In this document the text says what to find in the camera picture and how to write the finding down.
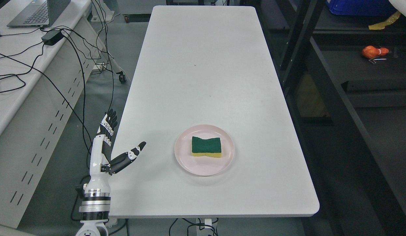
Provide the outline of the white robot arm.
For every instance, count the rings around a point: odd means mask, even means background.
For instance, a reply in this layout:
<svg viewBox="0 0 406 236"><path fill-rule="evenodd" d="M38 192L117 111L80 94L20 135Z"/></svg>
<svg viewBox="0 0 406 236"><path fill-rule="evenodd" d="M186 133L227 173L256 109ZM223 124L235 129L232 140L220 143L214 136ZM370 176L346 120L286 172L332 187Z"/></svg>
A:
<svg viewBox="0 0 406 236"><path fill-rule="evenodd" d="M84 194L79 212L82 227L76 236L108 236L105 224L109 221L110 193L91 192Z"/></svg>

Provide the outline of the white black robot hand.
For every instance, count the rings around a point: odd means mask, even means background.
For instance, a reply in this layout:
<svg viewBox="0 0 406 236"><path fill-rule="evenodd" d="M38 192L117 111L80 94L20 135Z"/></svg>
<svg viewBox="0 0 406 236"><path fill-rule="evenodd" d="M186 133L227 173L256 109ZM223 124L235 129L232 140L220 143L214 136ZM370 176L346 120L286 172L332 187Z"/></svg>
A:
<svg viewBox="0 0 406 236"><path fill-rule="evenodd" d="M92 143L89 175L91 177L85 189L85 195L91 197L109 197L110 184L108 179L113 174L119 173L133 163L146 146L143 141L133 149L119 154L110 160L113 150L115 127L118 124L117 113L109 109L100 122L97 134Z"/></svg>

